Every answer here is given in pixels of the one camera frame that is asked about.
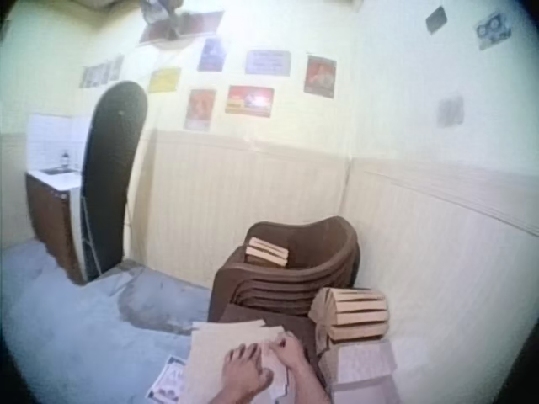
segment beige wainscoting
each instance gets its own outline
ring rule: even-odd
[[[0,135],[0,205],[2,248],[34,236],[26,203],[26,136],[24,133]]]
[[[353,161],[356,285],[389,300],[404,402],[491,402],[539,312],[536,178]]]
[[[316,151],[154,131],[136,156],[128,255],[211,286],[253,223],[336,215],[348,166],[346,157]]]

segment person's arm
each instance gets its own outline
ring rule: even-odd
[[[210,404],[248,404],[273,381],[271,370],[262,367],[262,349],[256,343],[240,345],[225,357],[222,390]]]
[[[331,404],[294,334],[285,332],[269,345],[296,379],[296,404]]]

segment countertop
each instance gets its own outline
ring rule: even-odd
[[[28,171],[32,177],[39,179],[57,191],[69,191],[81,187],[82,177],[80,173],[66,173],[57,175],[48,175],[39,170]]]

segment floor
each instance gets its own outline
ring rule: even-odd
[[[167,357],[189,356],[209,299],[135,263],[81,287],[40,242],[2,251],[3,341],[42,404],[147,403]]]

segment tiled backsplash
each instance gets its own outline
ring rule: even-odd
[[[26,168],[59,167],[67,152],[69,166],[81,170],[90,122],[89,116],[31,115],[26,130]]]

